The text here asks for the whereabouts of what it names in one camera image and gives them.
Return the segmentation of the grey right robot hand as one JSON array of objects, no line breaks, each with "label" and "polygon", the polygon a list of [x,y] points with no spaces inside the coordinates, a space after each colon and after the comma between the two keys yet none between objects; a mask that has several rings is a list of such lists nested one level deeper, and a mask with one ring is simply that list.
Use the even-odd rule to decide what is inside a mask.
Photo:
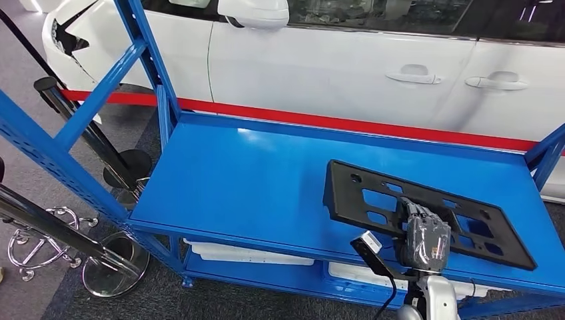
[{"label": "grey right robot hand", "polygon": [[400,198],[406,215],[406,235],[394,242],[396,258],[405,266],[440,273],[450,253],[451,228],[429,208]]}]

